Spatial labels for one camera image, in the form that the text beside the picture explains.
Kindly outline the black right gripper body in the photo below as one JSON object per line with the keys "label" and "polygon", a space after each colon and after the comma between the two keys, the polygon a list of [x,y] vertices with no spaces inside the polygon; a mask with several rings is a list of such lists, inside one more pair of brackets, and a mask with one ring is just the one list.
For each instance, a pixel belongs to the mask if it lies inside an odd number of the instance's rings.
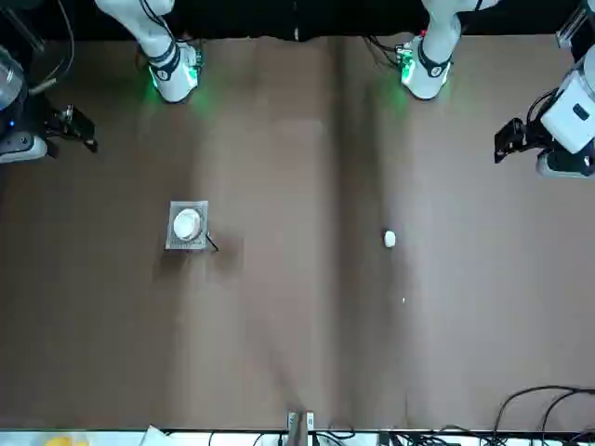
{"label": "black right gripper body", "polygon": [[72,105],[68,105],[61,110],[51,105],[37,106],[33,110],[33,119],[35,129],[46,143],[46,155],[48,157],[58,157],[60,154],[60,147],[54,141],[54,138],[76,141],[76,135],[72,127]]}

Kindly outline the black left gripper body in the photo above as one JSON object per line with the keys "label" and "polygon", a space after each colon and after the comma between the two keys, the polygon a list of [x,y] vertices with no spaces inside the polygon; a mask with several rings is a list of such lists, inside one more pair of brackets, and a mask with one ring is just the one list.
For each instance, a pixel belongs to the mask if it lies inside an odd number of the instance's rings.
{"label": "black left gripper body", "polygon": [[546,129],[537,118],[527,121],[523,127],[522,151],[539,149],[542,151],[552,151],[554,149],[554,140],[551,133]]}

